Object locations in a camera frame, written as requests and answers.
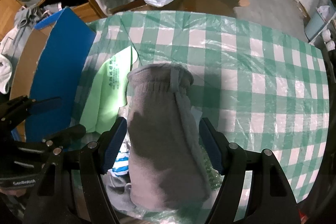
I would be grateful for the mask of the light grey sock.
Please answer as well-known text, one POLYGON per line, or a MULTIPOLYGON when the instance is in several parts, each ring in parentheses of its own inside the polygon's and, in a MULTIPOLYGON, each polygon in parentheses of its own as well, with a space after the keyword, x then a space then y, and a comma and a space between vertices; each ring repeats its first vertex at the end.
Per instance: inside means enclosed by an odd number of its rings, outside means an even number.
POLYGON ((108 172, 104 175, 106 193, 112 206, 120 211, 131 211, 136 208, 130 197, 131 182, 128 174, 116 176, 108 172))

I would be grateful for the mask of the blue striped white cloth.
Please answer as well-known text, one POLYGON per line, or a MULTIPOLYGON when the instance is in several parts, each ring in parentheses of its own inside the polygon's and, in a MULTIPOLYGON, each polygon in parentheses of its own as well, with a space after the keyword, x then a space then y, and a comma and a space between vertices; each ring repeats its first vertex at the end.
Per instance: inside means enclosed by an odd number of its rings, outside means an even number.
POLYGON ((113 166, 108 171, 115 177, 124 176, 129 173, 129 155, 130 143, 124 141, 119 149, 116 160, 113 166))

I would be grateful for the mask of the light green plastic bag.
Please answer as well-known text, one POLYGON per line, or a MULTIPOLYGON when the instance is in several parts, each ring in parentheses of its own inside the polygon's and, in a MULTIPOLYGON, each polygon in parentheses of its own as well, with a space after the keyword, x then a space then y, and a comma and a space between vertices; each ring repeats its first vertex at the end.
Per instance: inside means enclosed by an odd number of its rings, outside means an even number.
POLYGON ((80 118, 86 132, 102 134, 114 125, 119 109, 126 105, 127 75, 137 59, 137 51, 129 46, 100 67, 80 118))

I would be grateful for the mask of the grey fuzzy sock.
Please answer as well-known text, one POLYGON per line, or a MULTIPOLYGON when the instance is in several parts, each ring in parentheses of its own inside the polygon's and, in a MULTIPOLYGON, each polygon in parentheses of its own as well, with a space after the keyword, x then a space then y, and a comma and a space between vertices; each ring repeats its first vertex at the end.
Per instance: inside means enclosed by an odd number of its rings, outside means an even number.
POLYGON ((149 211, 203 203, 211 188, 187 96, 192 74, 177 64, 151 64, 127 79, 132 202, 149 211))

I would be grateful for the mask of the blue cardboard box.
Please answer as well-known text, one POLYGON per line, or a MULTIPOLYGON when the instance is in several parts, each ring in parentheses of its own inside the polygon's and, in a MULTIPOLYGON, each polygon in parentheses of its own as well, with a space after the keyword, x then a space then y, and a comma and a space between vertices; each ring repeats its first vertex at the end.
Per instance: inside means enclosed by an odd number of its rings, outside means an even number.
POLYGON ((15 68, 11 98, 42 101, 59 97, 54 110, 19 124, 27 142, 41 141, 68 128, 77 86, 96 34, 70 8, 35 25, 15 68))

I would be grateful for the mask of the white towel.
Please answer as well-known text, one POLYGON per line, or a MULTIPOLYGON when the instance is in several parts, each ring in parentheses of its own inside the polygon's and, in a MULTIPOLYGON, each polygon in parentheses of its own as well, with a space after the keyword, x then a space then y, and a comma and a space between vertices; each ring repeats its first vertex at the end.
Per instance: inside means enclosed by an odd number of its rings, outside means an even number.
POLYGON ((1 41, 1 93, 7 94, 9 92, 9 82, 13 73, 13 67, 11 62, 3 53, 7 53, 10 44, 13 42, 17 36, 18 28, 15 26, 10 30, 1 41))

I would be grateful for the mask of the grey clothes pile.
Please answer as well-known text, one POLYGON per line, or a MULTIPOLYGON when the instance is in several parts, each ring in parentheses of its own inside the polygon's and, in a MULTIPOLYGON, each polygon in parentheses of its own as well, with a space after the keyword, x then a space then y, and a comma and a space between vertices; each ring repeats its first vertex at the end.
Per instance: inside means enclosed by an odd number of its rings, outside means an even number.
POLYGON ((32 5, 27 8, 21 7, 14 17, 14 26, 17 28, 23 28, 25 26, 33 27, 43 19, 61 10, 62 4, 60 2, 44 7, 39 7, 38 5, 32 5))

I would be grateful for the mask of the green checkered tablecloth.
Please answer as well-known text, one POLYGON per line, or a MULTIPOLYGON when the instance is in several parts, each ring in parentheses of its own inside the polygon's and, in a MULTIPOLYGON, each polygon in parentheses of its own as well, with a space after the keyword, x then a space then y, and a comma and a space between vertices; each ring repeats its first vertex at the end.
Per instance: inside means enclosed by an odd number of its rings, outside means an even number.
POLYGON ((121 12, 89 27, 96 37, 73 122, 80 120, 102 64, 131 46, 140 65, 187 68, 194 77, 191 105, 229 141, 250 151, 271 149, 295 199, 307 198, 329 127, 329 87, 319 49, 260 24, 195 12, 121 12))

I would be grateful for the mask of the shoe rack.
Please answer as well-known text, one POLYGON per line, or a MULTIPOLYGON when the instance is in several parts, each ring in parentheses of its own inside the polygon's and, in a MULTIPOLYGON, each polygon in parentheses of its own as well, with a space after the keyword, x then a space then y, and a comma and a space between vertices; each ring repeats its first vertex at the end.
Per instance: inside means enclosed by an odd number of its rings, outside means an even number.
POLYGON ((307 25, 304 28, 308 43, 312 46, 318 37, 327 30, 327 26, 335 18, 335 7, 333 4, 315 8, 307 25))

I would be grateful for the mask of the brown cardboard box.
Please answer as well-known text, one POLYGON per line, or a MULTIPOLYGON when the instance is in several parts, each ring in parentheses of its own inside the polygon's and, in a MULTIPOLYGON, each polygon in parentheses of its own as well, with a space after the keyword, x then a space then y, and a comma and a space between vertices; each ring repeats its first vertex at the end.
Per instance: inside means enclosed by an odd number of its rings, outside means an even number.
POLYGON ((249 0, 173 0, 163 7, 154 7, 144 0, 135 0, 110 10, 111 14, 124 11, 187 11, 235 17, 235 8, 248 7, 249 0))

